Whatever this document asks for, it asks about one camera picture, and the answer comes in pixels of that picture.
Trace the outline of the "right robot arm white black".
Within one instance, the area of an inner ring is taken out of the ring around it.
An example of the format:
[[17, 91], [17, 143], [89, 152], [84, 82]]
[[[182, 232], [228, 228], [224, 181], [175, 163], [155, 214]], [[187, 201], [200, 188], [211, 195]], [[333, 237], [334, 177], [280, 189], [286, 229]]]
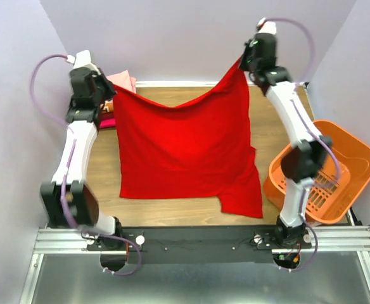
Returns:
[[291, 149], [281, 160], [286, 177], [283, 207], [273, 240], [291, 245], [306, 234], [305, 209], [314, 179], [331, 151], [331, 138], [314, 126], [296, 93], [287, 69], [277, 65], [275, 34], [257, 32], [245, 44], [239, 68], [260, 88], [280, 117]]

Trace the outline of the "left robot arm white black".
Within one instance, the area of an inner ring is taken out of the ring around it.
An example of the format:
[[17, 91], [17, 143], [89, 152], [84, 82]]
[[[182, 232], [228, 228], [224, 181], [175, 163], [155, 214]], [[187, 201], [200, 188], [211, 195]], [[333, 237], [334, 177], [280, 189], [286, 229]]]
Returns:
[[93, 234], [119, 236], [121, 226], [99, 209], [87, 185], [87, 167], [98, 136], [101, 108], [114, 97], [113, 84], [93, 63], [74, 66], [69, 73], [72, 97], [65, 117], [67, 137], [60, 164], [40, 194], [49, 223]]

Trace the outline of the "red t shirt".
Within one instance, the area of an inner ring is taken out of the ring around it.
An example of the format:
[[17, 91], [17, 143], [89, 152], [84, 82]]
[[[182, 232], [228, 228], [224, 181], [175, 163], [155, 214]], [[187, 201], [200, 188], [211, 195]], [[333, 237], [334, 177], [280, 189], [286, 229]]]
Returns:
[[262, 218], [250, 94], [237, 63], [211, 90], [175, 107], [116, 90], [121, 197], [216, 197], [224, 213]]

